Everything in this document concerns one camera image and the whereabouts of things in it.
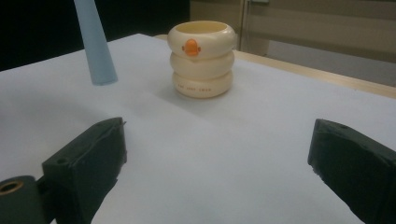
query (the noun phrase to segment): white table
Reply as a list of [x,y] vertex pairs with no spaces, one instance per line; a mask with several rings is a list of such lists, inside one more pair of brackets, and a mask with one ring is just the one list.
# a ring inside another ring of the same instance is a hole
[[128,162],[93,223],[361,223],[312,171],[315,119],[396,148],[396,100],[238,59],[208,100],[172,86],[166,42],[109,44],[119,82],[90,81],[84,51],[0,73],[0,180],[41,162],[94,123],[125,125]]

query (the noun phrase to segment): white tabletop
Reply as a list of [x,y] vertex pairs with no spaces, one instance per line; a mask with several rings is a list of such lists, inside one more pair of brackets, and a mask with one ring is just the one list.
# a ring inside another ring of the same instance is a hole
[[93,86],[84,51],[0,73],[0,180],[94,123],[127,121],[128,162],[92,223],[361,223],[312,171],[315,119],[396,148],[396,100],[236,60],[232,88],[196,100],[172,86],[166,42],[109,43],[119,76]]

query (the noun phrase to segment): cream-colored cup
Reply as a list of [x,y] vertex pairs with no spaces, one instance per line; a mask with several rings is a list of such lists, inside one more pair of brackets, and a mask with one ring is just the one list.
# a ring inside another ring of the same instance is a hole
[[191,21],[168,34],[175,88],[190,97],[208,98],[232,86],[236,34],[218,21]]

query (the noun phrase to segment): cup rim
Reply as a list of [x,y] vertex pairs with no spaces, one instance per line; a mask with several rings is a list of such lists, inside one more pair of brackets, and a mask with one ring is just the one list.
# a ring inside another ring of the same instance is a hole
[[219,33],[228,28],[228,25],[220,21],[188,21],[175,27],[175,30],[188,35],[207,35]]

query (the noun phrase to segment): table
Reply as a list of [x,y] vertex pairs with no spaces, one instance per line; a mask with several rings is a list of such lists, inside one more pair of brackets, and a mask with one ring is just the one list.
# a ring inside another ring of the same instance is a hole
[[1,180],[39,178],[42,161],[121,116],[128,162],[92,223],[361,223],[307,164],[312,131],[329,119],[396,148],[394,89],[237,52],[232,88],[191,99],[172,86],[165,41],[109,47],[119,81],[108,86],[91,84],[84,51],[0,73]]

